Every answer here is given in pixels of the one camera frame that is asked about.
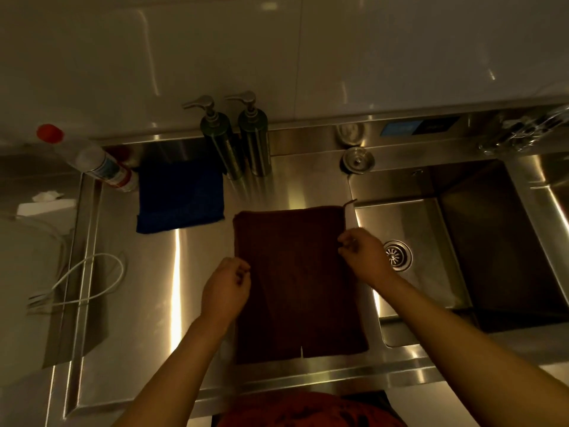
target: drain strainer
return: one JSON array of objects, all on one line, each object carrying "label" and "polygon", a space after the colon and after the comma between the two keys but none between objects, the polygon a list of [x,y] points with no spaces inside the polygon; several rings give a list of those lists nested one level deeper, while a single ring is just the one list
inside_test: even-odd
[{"label": "drain strainer", "polygon": [[393,240],[383,245],[385,253],[388,255],[389,263],[397,272],[405,271],[411,266],[411,250],[405,243]]}]

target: hand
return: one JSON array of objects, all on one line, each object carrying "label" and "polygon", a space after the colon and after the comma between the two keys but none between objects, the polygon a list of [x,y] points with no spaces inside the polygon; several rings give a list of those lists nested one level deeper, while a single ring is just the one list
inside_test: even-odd
[{"label": "hand", "polygon": [[250,269],[251,266],[243,259],[224,258],[205,284],[200,317],[222,334],[249,298]]},{"label": "hand", "polygon": [[385,283],[397,278],[389,264],[383,243],[363,228],[348,229],[338,237],[344,246],[338,253],[350,265],[356,277],[380,294]]}]

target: blue towel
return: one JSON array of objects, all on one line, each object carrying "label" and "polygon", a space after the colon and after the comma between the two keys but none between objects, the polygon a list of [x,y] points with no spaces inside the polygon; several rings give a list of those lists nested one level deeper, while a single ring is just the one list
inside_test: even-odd
[{"label": "blue towel", "polygon": [[138,233],[218,222],[223,216],[223,176],[207,159],[139,169]]}]

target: wall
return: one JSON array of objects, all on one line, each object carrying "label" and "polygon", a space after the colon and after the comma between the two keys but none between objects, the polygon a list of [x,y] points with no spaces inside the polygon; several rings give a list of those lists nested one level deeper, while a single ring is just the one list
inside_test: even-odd
[{"label": "wall", "polygon": [[569,0],[2,0],[0,141],[569,94]]}]

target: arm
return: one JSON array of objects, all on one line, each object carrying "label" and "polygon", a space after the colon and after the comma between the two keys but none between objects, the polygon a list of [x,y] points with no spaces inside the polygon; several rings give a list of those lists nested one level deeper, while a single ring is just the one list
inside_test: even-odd
[{"label": "arm", "polygon": [[249,297],[249,269],[239,258],[222,260],[205,284],[202,314],[115,427],[185,427],[210,361]]},{"label": "arm", "polygon": [[569,388],[439,307],[400,277],[383,244],[350,229],[338,252],[409,326],[452,390],[482,426],[569,425]]}]

